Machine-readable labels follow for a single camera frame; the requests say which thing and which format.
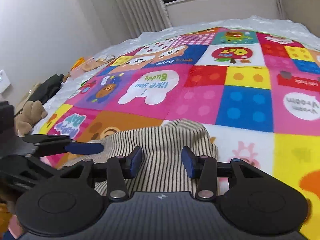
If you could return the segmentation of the beige striped knit garment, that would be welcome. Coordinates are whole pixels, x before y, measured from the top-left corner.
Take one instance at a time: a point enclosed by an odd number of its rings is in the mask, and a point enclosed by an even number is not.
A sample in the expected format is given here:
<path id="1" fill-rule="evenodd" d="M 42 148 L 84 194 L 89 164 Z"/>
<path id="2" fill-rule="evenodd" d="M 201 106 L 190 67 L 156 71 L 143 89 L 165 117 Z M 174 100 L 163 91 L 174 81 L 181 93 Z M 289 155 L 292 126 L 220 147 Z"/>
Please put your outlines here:
<path id="1" fill-rule="evenodd" d="M 196 156 L 218 156 L 217 146 L 203 124 L 187 119 L 121 131 L 98 142 L 104 146 L 103 152 L 80 156 L 64 166 L 86 159 L 92 159 L 96 164 L 105 163 L 112 157 L 127 157 L 139 146 L 143 150 L 143 161 L 136 178 L 125 181 L 129 193 L 189 191 L 195 194 L 198 181 L 187 176 L 181 159 L 182 148 L 188 146 Z"/>

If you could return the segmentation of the brown teddy bear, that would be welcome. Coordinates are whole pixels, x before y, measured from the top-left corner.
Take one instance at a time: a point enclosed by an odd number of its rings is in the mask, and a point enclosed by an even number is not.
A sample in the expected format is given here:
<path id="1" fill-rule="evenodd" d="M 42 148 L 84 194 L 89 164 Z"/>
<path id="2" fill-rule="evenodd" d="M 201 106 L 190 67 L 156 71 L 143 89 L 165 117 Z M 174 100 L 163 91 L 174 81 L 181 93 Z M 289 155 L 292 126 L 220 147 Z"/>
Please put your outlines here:
<path id="1" fill-rule="evenodd" d="M 27 101 L 22 111 L 15 117 L 15 128 L 18 134 L 25 136 L 33 127 L 48 115 L 41 101 Z"/>

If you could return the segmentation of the black clothing pile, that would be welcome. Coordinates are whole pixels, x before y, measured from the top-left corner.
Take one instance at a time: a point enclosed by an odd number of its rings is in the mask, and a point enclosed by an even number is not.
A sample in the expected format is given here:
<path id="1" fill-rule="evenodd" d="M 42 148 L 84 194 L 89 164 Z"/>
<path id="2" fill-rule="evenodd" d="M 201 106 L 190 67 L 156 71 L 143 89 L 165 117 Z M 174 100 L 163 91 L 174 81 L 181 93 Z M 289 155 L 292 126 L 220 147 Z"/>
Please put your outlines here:
<path id="1" fill-rule="evenodd" d="M 28 101 L 40 101 L 44 105 L 60 90 L 64 77 L 63 74 L 51 76 L 31 94 Z"/>

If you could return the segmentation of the pink and orange boxes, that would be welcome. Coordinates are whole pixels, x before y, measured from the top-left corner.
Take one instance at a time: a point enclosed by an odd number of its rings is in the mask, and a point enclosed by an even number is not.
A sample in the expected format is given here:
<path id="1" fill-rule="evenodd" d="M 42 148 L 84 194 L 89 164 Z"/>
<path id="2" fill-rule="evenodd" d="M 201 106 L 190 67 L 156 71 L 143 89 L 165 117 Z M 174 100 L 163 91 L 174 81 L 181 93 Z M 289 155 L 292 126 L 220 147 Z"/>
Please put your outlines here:
<path id="1" fill-rule="evenodd" d="M 95 60 L 93 57 L 84 58 L 80 57 L 76 63 L 72 66 L 69 75 L 71 78 L 76 79 L 86 72 L 90 72 L 104 64 L 107 64 L 115 59 L 114 55 L 103 56 Z"/>

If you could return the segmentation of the colourful cartoon patchwork blanket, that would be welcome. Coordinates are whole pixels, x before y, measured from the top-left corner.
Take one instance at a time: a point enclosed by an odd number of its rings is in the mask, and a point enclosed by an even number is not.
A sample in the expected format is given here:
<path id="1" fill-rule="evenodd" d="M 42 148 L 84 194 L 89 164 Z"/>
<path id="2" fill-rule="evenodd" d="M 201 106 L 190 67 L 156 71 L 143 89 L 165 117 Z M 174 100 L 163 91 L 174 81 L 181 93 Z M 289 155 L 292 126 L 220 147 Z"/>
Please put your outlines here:
<path id="1" fill-rule="evenodd" d="M 35 133 L 90 141 L 177 119 L 201 123 L 220 162 L 242 159 L 304 194 L 302 233 L 319 239 L 319 51 L 216 27 L 95 59 L 109 56 L 63 85 Z"/>

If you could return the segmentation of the beige pleated curtain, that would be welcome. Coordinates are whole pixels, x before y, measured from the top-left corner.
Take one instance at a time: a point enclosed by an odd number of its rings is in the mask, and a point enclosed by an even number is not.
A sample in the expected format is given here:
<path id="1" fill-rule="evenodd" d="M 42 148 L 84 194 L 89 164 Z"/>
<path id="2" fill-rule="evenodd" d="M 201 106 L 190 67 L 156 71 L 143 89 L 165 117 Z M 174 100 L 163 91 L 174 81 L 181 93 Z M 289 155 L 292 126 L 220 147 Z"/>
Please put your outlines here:
<path id="1" fill-rule="evenodd" d="M 157 32 L 172 27 L 163 0 L 116 0 L 130 35 Z"/>

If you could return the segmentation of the white wall switch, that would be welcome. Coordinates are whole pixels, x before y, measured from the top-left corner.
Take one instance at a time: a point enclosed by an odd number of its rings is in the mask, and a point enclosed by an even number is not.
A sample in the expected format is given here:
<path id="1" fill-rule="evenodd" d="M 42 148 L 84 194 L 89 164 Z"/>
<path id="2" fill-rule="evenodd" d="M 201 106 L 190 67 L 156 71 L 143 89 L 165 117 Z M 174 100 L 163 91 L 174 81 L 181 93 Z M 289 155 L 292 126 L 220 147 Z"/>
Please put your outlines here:
<path id="1" fill-rule="evenodd" d="M 0 70 L 0 93 L 2 94 L 10 85 L 11 82 L 6 72 L 3 69 Z"/>

